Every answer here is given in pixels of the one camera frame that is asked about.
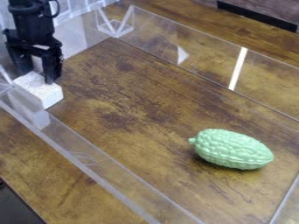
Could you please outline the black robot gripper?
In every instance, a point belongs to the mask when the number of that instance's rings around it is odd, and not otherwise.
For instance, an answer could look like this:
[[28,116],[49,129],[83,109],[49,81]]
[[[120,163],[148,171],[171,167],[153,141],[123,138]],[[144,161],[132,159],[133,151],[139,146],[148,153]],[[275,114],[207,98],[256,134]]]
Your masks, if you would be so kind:
[[33,70],[32,56],[41,58],[44,81],[61,77],[61,42],[53,37],[52,20],[60,14],[57,0],[8,0],[14,28],[5,28],[5,47],[20,75]]

